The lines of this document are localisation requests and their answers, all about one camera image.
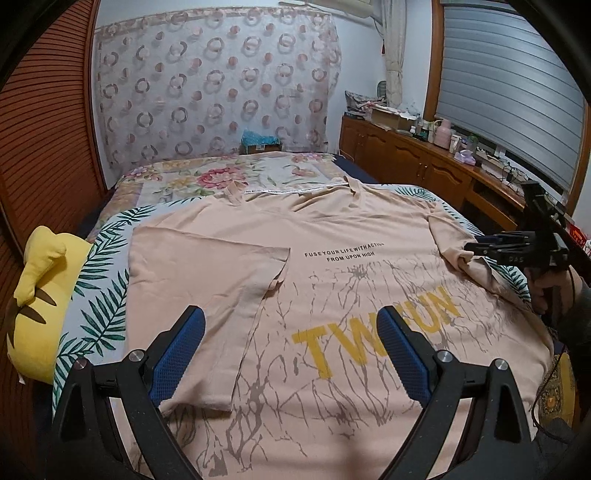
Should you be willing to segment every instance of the pink t-shirt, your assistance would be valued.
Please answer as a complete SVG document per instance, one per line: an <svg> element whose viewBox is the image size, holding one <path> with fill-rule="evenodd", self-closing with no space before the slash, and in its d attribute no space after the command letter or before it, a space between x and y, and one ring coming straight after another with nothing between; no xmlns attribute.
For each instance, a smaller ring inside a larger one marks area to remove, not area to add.
<svg viewBox="0 0 591 480"><path fill-rule="evenodd" d="M242 196L232 185L134 231L128 348L149 345L188 304L215 305L215 331L161 405L201 474L376 480L421 411L377 337L382 306L461 361L505 358L525 408L551 362L540 319L463 250L471 240L439 204L352 179L305 194ZM263 277L244 273L256 265ZM246 303L236 289L251 292ZM218 357L232 358L219 375ZM468 408L433 474L449 464Z"/></svg>

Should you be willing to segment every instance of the bedspread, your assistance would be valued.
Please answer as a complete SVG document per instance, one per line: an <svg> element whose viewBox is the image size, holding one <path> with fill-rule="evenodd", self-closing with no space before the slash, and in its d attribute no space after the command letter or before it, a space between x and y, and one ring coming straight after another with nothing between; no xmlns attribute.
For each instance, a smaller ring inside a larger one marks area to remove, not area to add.
<svg viewBox="0 0 591 480"><path fill-rule="evenodd" d="M381 187L404 195L441 202L445 210L468 232L473 235L482 234L458 211L428 190L408 185ZM189 197L157 205L138 206L115 215L99 232L79 275L66 312L56 359L54 410L76 358L86 356L93 364L102 364L119 361L125 355L128 251L133 228L148 218L182 208L187 202L193 201L199 200ZM527 281L517 268L498 266L493 260L486 260L520 298L529 300Z"/></svg>
<svg viewBox="0 0 591 480"><path fill-rule="evenodd" d="M293 190L326 184L345 172L334 156L321 153L267 152L252 155L168 160L138 167L121 177L113 198L87 240L93 242L117 213L134 207L213 195L231 181L247 188Z"/></svg>

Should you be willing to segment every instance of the cardboard box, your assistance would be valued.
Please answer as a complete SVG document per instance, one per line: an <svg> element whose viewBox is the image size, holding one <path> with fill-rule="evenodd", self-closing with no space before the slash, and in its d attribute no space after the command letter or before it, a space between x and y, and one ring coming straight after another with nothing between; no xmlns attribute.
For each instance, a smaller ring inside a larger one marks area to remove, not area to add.
<svg viewBox="0 0 591 480"><path fill-rule="evenodd" d="M276 144L263 144L263 145L248 145L240 144L240 155L252 155L255 153L264 152L280 152L283 149L283 145L280 143Z"/></svg>
<svg viewBox="0 0 591 480"><path fill-rule="evenodd" d="M400 128L400 114L396 112L386 112L373 108L369 121L386 130L398 130Z"/></svg>
<svg viewBox="0 0 591 480"><path fill-rule="evenodd" d="M406 112L399 112L395 108L374 106L371 112L370 122L386 130L410 130L417 117Z"/></svg>

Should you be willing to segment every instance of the screw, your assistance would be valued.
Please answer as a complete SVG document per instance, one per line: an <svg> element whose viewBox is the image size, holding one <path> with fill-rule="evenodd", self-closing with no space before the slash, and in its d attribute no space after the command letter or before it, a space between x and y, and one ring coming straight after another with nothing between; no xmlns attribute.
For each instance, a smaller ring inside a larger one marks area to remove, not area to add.
<svg viewBox="0 0 591 480"><path fill-rule="evenodd" d="M451 352L448 352L447 350L439 350L437 352L437 358L441 360L444 364L448 364L453 360L453 355Z"/></svg>
<svg viewBox="0 0 591 480"><path fill-rule="evenodd" d="M127 358L129 358L132 362L141 362L144 358L144 351L143 350L134 350L131 352Z"/></svg>
<svg viewBox="0 0 591 480"><path fill-rule="evenodd" d="M509 364L506 360L503 360L502 358L497 358L495 360L495 367L497 368L497 370L505 371L509 368Z"/></svg>
<svg viewBox="0 0 591 480"><path fill-rule="evenodd" d="M77 358L74 362L74 368L76 370L82 370L88 364L88 360L84 357Z"/></svg>

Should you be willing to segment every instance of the wooden wardrobe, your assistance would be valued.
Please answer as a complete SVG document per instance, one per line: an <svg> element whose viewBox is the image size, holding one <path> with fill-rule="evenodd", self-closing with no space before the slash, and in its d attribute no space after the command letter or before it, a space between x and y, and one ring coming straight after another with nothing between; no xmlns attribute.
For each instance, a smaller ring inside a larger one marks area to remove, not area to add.
<svg viewBox="0 0 591 480"><path fill-rule="evenodd" d="M46 225L73 233L106 194L90 105L99 0L32 3L38 13L29 9L19 17L28 24L15 39L17 58L0 79L5 80L0 83L0 318L33 229ZM38 473L34 382L19 382L7 357L5 327L0 329L0 440L17 462Z"/></svg>

